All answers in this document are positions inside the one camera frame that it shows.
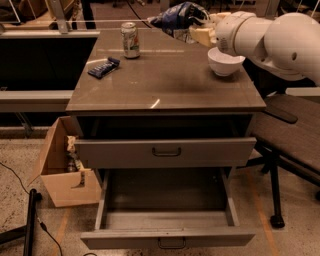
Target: cardboard box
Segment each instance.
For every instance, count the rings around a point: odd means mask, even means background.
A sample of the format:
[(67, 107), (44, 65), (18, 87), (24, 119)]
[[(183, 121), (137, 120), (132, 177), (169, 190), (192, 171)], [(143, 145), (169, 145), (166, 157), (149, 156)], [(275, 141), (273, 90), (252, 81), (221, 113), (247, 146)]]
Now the cardboard box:
[(56, 207), (98, 203), (101, 186), (93, 170), (66, 173), (68, 135), (77, 135), (71, 117), (58, 118), (48, 130), (30, 183), (40, 175)]

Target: open drawer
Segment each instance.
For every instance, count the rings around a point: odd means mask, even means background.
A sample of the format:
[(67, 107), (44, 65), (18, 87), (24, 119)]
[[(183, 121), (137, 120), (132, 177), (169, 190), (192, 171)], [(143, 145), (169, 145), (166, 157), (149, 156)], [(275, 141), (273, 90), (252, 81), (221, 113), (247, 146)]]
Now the open drawer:
[(106, 170), (90, 249), (243, 246), (222, 168)]

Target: cabinet top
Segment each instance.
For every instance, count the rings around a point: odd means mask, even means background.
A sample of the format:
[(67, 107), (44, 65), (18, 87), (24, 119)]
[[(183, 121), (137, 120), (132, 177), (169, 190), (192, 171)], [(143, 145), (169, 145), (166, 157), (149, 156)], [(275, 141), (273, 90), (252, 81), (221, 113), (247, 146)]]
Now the cabinet top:
[[(119, 29), (101, 31), (67, 106), (71, 115), (112, 112), (256, 112), (264, 101), (241, 69), (219, 77), (208, 48), (186, 44), (159, 29), (139, 29), (140, 57), (124, 57)], [(119, 68), (101, 80), (88, 70), (108, 57)]]

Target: drawer handle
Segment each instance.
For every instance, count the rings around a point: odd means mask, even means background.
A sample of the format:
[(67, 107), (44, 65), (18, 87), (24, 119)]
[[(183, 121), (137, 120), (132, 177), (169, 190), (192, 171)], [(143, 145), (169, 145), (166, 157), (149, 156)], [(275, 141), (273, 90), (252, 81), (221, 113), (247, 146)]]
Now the drawer handle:
[(186, 247), (186, 239), (183, 237), (182, 238), (182, 244), (181, 245), (177, 245), (177, 246), (164, 246), (163, 244), (161, 244), (161, 238), (158, 238), (158, 246), (160, 249), (171, 249), (171, 250), (179, 250), (179, 249), (183, 249)]
[(160, 152), (152, 148), (152, 154), (157, 157), (175, 157), (181, 155), (181, 148), (177, 148), (176, 152)]

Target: desk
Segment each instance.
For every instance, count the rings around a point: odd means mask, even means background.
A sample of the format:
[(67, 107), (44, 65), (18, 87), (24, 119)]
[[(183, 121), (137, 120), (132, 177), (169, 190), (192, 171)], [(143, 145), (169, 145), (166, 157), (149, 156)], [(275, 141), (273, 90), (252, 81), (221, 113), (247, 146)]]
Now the desk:
[[(91, 249), (236, 246), (242, 230), (227, 176), (244, 165), (265, 104), (241, 68), (218, 77), (200, 45), (140, 29), (141, 56), (123, 57), (120, 30), (102, 31), (67, 106), (84, 165), (103, 169)], [(87, 71), (108, 56), (120, 68)]]

